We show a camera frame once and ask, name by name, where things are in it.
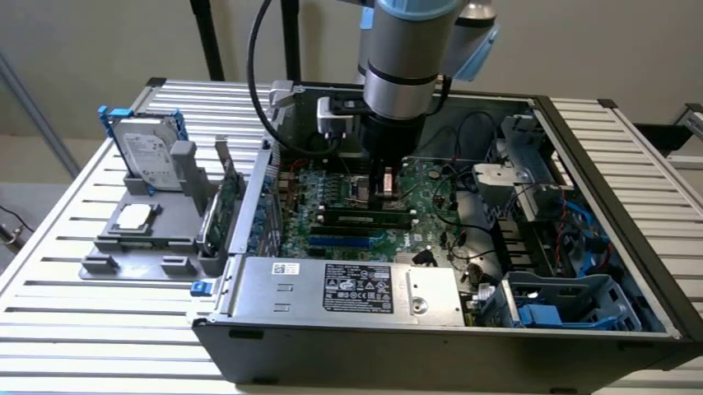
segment green circuit board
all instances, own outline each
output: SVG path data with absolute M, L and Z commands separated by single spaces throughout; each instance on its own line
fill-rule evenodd
M 307 163 L 303 167 L 283 172 L 281 204 L 283 229 L 281 252 L 285 258 L 326 258 L 335 260 L 360 260 L 375 262 L 394 262 L 396 255 L 415 255 L 430 247 L 439 258 L 442 254 L 440 235 L 446 232 L 448 239 L 456 237 L 460 229 L 447 225 L 436 216 L 435 209 L 448 221 L 459 221 L 456 210 L 450 208 L 450 196 L 454 185 L 444 182 L 436 193 L 435 190 L 444 179 L 442 164 L 431 160 L 408 160 L 399 174 L 396 201 L 387 202 L 384 209 L 414 213 L 416 223 L 411 229 L 374 229 L 363 227 L 363 237 L 350 235 L 324 235 L 326 227 L 320 223 L 320 205 L 332 208 L 366 207 L 363 184 L 366 175 L 328 172 L 323 164 Z M 367 243 L 360 246 L 322 246 L 311 245 L 311 238 L 343 239 L 354 238 Z

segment power supply label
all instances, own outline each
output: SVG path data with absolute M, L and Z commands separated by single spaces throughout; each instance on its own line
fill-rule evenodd
M 394 313 L 388 266 L 326 265 L 322 307 L 340 313 Z

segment slotted metal platform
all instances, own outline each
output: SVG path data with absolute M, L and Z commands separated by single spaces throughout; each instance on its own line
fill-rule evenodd
M 264 99 L 265 86 L 260 86 L 259 94 Z M 700 212 L 682 194 L 675 176 L 647 161 L 650 154 L 631 125 L 618 113 L 594 103 L 558 100 L 556 107 L 702 311 L 703 254 L 696 244 L 703 224 L 692 220 Z M 163 87 L 143 91 L 133 108 L 180 108 L 191 140 L 197 143 L 197 163 L 211 179 L 221 177 L 213 149 L 217 134 L 229 136 L 237 170 L 251 171 L 252 153 L 264 130 L 243 84 L 168 81 Z M 125 190 L 124 170 L 107 141 L 0 277 L 0 391 L 348 393 L 235 387 L 221 379 L 189 330 L 184 317 L 192 307 L 189 283 L 84 281 L 77 277 L 80 259 L 91 251 L 92 238 Z M 680 235 L 668 232 L 679 230 L 679 225 L 691 231 Z M 674 242 L 682 242 L 682 246 L 675 248 Z M 598 392 L 664 393 L 703 393 L 703 359 L 671 372 L 636 372 Z

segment metal pole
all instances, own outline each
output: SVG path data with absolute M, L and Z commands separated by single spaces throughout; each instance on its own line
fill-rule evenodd
M 32 119 L 41 136 L 44 137 L 44 142 L 56 155 L 56 158 L 61 162 L 65 171 L 68 171 L 68 174 L 76 178 L 77 173 L 80 173 L 80 166 L 77 165 L 76 159 L 73 158 L 71 151 L 68 151 L 68 148 L 65 147 L 59 135 L 53 131 L 52 125 L 47 121 L 47 118 L 44 118 L 44 114 L 36 106 L 27 89 L 21 85 L 21 82 L 12 71 L 12 67 L 8 64 L 3 53 L 0 53 L 0 76 L 3 77 L 3 81 L 9 88 L 9 91 L 15 95 L 17 102 L 24 108 L 28 117 Z
M 281 0 L 283 47 L 285 49 L 285 75 L 292 82 L 300 82 L 300 30 L 297 14 L 300 0 Z
M 221 69 L 220 48 L 217 47 L 217 34 L 212 23 L 212 12 L 209 10 L 209 0 L 189 0 L 189 7 L 193 10 L 197 23 L 197 33 L 200 33 L 200 43 L 208 64 L 209 79 L 224 81 L 224 70 Z

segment sticker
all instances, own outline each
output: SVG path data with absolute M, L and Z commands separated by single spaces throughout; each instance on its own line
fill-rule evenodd
M 156 189 L 180 189 L 169 148 L 151 135 L 124 133 L 124 142 L 141 178 Z
M 276 262 L 271 269 L 271 274 L 297 274 L 300 273 L 300 263 L 297 262 Z
M 322 307 L 338 313 L 394 313 L 388 266 L 326 265 Z

